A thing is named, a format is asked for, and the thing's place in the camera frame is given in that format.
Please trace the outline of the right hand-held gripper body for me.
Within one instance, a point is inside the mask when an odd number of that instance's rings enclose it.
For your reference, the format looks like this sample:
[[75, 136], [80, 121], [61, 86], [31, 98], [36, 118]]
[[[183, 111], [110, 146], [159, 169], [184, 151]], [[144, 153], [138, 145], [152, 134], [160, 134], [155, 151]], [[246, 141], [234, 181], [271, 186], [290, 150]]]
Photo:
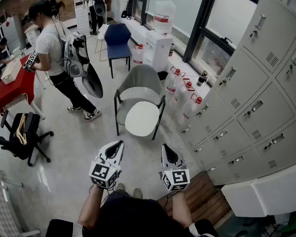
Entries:
[[167, 191], [183, 191], [190, 184], [190, 173], [183, 161], [177, 164], [162, 163], [160, 179]]

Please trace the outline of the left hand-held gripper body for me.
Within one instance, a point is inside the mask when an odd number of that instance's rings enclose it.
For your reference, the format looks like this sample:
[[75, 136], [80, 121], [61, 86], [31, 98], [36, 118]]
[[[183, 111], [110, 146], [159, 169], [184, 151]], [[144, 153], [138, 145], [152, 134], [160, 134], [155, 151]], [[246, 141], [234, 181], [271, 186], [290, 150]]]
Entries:
[[114, 186], [116, 179], [121, 173], [121, 167], [117, 164], [95, 157], [89, 170], [89, 177], [94, 185], [103, 189], [110, 189]]

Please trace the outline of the white round cushion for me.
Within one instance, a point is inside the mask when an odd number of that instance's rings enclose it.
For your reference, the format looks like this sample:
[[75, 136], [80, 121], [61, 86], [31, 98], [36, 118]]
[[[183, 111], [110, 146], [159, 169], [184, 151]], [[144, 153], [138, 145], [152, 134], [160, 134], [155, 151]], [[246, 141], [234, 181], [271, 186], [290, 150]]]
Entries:
[[146, 137], [152, 133], [159, 118], [158, 107], [147, 101], [136, 103], [128, 112], [125, 127], [135, 136]]

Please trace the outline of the grey armchair with black frame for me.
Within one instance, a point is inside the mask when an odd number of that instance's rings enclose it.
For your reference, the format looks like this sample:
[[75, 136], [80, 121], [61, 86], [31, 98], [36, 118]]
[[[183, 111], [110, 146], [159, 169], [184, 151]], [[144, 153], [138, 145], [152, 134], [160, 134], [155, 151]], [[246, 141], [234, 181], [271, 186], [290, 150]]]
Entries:
[[[120, 99], [120, 94], [127, 89], [140, 87], [144, 89], [151, 89], [159, 97], [159, 103], [155, 103], [148, 99], [147, 96], [142, 98], [125, 98]], [[130, 111], [130, 109], [140, 101], [147, 101], [155, 104], [159, 109], [159, 118], [157, 125], [154, 128], [157, 131], [160, 120], [165, 108], [165, 95], [163, 94], [163, 88], [159, 80], [158, 74], [155, 69], [147, 64], [139, 64], [134, 66], [128, 73], [127, 77], [121, 84], [121, 86], [116, 90], [114, 96], [114, 112], [115, 112], [115, 122], [116, 122], [116, 133], [119, 135], [119, 126], [125, 126], [125, 119]]]

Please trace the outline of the person's right forearm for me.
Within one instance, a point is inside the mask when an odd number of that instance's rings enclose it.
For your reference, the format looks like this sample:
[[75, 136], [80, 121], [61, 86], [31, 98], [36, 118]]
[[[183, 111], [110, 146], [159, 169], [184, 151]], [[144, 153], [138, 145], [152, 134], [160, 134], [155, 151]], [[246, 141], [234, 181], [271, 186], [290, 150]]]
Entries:
[[188, 207], [185, 194], [183, 191], [179, 191], [172, 196], [172, 217], [179, 222], [183, 228], [187, 228], [192, 225], [193, 220], [190, 209]]

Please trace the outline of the person's left forearm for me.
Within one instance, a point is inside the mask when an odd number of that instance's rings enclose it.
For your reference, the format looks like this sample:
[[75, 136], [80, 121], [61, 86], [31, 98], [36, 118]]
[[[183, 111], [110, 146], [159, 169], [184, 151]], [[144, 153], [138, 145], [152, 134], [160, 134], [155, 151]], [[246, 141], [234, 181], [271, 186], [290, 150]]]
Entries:
[[95, 227], [99, 218], [103, 191], [104, 190], [102, 188], [93, 186], [81, 209], [78, 223], [89, 230]]

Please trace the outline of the black office chair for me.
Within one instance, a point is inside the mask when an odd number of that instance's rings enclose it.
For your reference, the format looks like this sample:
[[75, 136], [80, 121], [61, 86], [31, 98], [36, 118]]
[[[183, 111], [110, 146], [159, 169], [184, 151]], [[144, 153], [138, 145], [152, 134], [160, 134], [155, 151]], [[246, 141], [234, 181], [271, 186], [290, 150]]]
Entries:
[[42, 135], [38, 135], [37, 130], [39, 127], [40, 116], [32, 112], [24, 113], [26, 117], [24, 132], [26, 133], [27, 144], [22, 145], [18, 140], [18, 138], [16, 137], [15, 132], [16, 132], [16, 129], [18, 128], [18, 125], [23, 113], [18, 113], [15, 116], [12, 125], [10, 125], [7, 121], [8, 114], [9, 114], [9, 111], [6, 110], [3, 113], [1, 123], [0, 123], [0, 126], [2, 128], [6, 127], [9, 131], [9, 139], [6, 140], [2, 136], [0, 136], [1, 148], [3, 150], [11, 152], [11, 154], [16, 158], [20, 158], [21, 160], [27, 160], [28, 166], [30, 167], [33, 166], [31, 164], [31, 158], [32, 158], [34, 149], [37, 149], [38, 152], [46, 159], [46, 161], [50, 163], [51, 159], [43, 152], [43, 150], [38, 145], [42, 143], [45, 137], [54, 136], [54, 132], [48, 131]]

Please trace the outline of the blue padded chair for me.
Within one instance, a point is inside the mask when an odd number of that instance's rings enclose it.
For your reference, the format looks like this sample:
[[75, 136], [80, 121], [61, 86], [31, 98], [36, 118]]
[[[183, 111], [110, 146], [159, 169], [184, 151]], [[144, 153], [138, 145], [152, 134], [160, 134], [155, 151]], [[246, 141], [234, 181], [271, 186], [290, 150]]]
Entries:
[[107, 43], [107, 56], [111, 70], [111, 78], [113, 78], [112, 60], [126, 59], [128, 71], [130, 71], [131, 50], [128, 41], [131, 32], [124, 23], [109, 25], [105, 33], [105, 41]]

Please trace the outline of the clear bottle with red cap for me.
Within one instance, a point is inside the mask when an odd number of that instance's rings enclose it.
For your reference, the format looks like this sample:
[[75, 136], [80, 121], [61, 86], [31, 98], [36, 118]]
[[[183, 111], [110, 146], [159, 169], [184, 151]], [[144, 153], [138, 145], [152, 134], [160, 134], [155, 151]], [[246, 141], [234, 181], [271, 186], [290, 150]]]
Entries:
[[134, 46], [133, 53], [132, 53], [133, 64], [134, 65], [142, 64], [143, 55], [144, 55], [144, 45], [139, 44]]
[[169, 94], [174, 94], [178, 83], [183, 80], [184, 76], [185, 72], [181, 72], [180, 69], [172, 66], [165, 80], [165, 91]]
[[170, 107], [173, 110], [178, 110], [194, 92], [195, 89], [192, 86], [192, 82], [189, 79], [183, 79], [177, 84], [176, 91], [170, 100]]
[[188, 122], [199, 108], [201, 102], [202, 98], [193, 93], [180, 110], [178, 123], [183, 125], [185, 122]]

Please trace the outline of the white foam boxes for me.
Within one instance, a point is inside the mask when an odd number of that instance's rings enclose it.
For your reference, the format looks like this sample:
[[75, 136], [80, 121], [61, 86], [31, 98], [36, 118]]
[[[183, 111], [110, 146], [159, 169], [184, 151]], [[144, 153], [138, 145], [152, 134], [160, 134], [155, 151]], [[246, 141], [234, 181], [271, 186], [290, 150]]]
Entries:
[[261, 178], [225, 185], [222, 193], [237, 217], [296, 211], [296, 164]]

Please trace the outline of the grey metal locker cabinet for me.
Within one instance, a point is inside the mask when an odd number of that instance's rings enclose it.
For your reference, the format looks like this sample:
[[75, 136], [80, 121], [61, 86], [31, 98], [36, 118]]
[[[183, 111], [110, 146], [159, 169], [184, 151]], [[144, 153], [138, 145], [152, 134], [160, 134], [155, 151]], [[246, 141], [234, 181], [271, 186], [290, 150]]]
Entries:
[[296, 164], [296, 13], [281, 0], [259, 0], [181, 138], [216, 186]]

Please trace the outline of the cardboard box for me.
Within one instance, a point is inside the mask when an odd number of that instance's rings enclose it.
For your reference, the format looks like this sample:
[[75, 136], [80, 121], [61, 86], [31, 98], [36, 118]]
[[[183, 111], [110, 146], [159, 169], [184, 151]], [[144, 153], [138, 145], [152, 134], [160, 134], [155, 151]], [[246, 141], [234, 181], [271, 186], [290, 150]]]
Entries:
[[1, 81], [3, 81], [6, 85], [14, 82], [22, 68], [22, 64], [20, 58], [15, 58], [10, 63], [7, 64], [2, 76]]

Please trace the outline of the white desk unit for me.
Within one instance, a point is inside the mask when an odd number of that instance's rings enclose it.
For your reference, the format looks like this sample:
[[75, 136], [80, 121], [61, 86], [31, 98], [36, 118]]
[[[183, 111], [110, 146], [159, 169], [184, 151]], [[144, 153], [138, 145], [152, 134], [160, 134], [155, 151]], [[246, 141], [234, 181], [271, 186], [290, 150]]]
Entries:
[[31, 46], [35, 48], [37, 38], [40, 35], [40, 28], [37, 25], [32, 24], [25, 30], [25, 35]]

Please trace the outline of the white shelf unit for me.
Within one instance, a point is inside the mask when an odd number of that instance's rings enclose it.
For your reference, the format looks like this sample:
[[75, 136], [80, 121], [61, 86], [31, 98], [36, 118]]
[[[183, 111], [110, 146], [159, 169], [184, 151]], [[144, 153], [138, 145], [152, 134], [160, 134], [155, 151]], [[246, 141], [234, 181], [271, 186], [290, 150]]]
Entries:
[[77, 30], [87, 34], [90, 30], [88, 2], [85, 0], [74, 0], [74, 11]]

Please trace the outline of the black framed window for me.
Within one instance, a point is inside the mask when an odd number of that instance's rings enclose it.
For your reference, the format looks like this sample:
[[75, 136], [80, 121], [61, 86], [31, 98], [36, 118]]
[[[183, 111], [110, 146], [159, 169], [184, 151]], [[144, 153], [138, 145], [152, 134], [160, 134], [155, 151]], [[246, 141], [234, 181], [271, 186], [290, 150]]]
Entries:
[[[128, 12], [151, 30], [157, 1], [163, 0], [129, 0]], [[175, 51], [194, 70], [215, 79], [236, 50], [259, 0], [169, 1], [176, 7], [170, 32]]]

